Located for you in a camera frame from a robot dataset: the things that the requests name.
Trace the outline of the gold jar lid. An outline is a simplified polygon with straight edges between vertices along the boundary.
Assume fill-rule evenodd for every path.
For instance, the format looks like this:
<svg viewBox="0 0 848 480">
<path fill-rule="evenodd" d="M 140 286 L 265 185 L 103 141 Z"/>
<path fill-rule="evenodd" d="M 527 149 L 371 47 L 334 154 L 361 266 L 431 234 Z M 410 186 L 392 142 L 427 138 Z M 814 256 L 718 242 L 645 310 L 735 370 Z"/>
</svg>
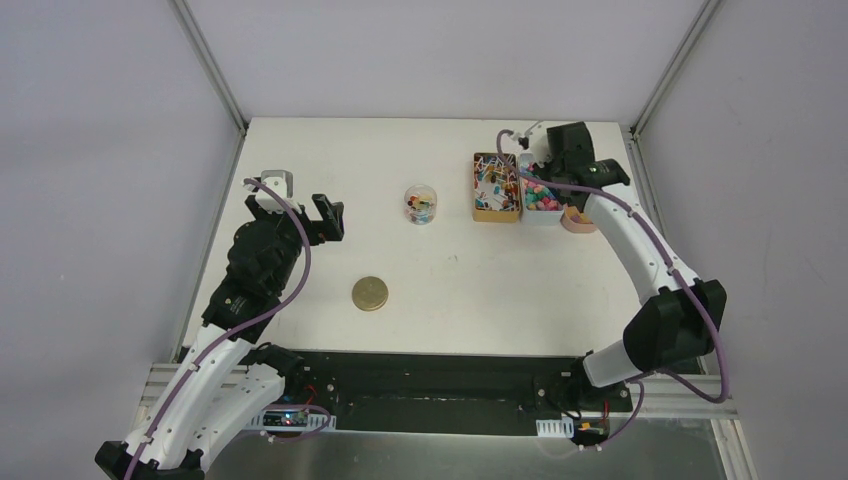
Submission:
<svg viewBox="0 0 848 480">
<path fill-rule="evenodd" d="M 351 290 L 351 300 L 356 308 L 372 312 L 383 307 L 389 298 L 387 284 L 375 276 L 366 276 L 355 282 Z"/>
</svg>

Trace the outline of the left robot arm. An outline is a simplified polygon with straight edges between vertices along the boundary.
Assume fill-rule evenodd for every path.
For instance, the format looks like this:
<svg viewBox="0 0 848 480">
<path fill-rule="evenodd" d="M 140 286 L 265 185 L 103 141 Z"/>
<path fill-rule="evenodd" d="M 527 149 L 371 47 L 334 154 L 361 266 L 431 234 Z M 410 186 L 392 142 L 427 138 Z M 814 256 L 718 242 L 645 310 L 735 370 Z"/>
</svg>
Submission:
<svg viewBox="0 0 848 480">
<path fill-rule="evenodd" d="M 177 373 L 140 426 L 106 441 L 96 464 L 111 479 L 202 479 L 248 422 L 277 400 L 297 402 L 302 359 L 278 346 L 257 346 L 264 329 L 303 289 L 283 293 L 298 259 L 344 237 L 344 205 L 312 197 L 320 217 L 274 197 L 249 196 L 251 221 L 227 253 L 226 274 L 202 313 L 202 325 Z"/>
</svg>

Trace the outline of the pink tray of gummies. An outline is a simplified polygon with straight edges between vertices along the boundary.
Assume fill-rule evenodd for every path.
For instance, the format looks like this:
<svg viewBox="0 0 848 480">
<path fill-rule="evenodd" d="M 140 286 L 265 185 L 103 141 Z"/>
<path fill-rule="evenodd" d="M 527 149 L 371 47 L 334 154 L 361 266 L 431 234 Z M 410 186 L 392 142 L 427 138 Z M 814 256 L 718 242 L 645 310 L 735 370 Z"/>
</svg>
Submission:
<svg viewBox="0 0 848 480">
<path fill-rule="evenodd" d="M 589 234 L 597 230 L 597 226 L 587 215 L 570 205 L 565 206 L 560 223 L 566 230 L 575 234 Z"/>
</svg>

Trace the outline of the gold tin of lollipops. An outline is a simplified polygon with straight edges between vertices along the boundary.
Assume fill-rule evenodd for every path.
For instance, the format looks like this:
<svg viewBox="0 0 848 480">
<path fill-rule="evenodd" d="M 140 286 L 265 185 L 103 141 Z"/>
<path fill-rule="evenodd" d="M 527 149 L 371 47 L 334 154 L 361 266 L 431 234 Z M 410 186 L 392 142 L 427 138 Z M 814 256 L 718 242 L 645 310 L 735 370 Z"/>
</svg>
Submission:
<svg viewBox="0 0 848 480">
<path fill-rule="evenodd" d="M 475 153 L 472 161 L 472 218 L 480 223 L 516 223 L 521 214 L 519 177 L 512 171 L 515 156 Z"/>
</svg>

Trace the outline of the white tin of candies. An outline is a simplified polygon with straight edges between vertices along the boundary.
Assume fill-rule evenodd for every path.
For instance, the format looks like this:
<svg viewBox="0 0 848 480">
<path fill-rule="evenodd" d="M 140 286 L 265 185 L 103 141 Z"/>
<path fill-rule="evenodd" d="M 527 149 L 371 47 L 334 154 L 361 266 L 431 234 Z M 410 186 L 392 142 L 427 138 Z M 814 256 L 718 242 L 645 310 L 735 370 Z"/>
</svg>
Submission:
<svg viewBox="0 0 848 480">
<path fill-rule="evenodd" d="M 520 221 L 531 226 L 556 226 L 561 222 L 564 206 L 547 186 L 531 181 L 538 166 L 532 153 L 521 153 L 518 157 L 522 210 Z"/>
</svg>

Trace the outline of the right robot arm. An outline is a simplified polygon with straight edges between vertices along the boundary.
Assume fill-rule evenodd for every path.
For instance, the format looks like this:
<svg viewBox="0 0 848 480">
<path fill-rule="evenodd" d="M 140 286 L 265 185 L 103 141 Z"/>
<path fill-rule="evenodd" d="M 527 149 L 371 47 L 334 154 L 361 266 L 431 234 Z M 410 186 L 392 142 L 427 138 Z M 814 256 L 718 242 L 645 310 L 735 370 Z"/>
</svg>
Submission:
<svg viewBox="0 0 848 480">
<path fill-rule="evenodd" d="M 550 127 L 546 137 L 550 158 L 542 179 L 566 185 L 564 201 L 607 240 L 640 304 L 621 340 L 588 354 L 583 373 L 567 384 L 572 404 L 590 410 L 610 385 L 718 352 L 727 294 L 719 281 L 701 279 L 661 237 L 625 168 L 596 153 L 585 123 Z"/>
</svg>

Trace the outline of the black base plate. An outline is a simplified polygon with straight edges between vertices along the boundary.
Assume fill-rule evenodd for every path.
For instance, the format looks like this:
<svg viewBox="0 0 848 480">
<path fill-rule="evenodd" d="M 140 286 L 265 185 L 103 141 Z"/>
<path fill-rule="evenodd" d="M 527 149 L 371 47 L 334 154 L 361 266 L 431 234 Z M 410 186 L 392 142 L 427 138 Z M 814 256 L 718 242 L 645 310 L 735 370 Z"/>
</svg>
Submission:
<svg viewBox="0 0 848 480">
<path fill-rule="evenodd" d="M 539 420 L 628 415 L 617 383 L 594 389 L 578 357 L 504 357 L 281 350 L 243 359 L 287 369 L 284 404 L 317 405 L 338 430 L 530 436 Z"/>
</svg>

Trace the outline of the clear plastic jar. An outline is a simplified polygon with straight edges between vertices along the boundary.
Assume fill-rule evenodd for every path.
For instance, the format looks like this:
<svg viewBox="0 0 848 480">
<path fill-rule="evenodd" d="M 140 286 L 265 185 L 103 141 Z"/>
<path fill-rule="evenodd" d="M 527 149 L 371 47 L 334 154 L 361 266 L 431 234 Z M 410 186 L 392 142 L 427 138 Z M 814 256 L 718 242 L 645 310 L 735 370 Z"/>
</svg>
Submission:
<svg viewBox="0 0 848 480">
<path fill-rule="evenodd" d="M 405 217 L 414 225 L 430 224 L 436 216 L 436 191 L 424 184 L 409 187 L 404 194 Z"/>
</svg>

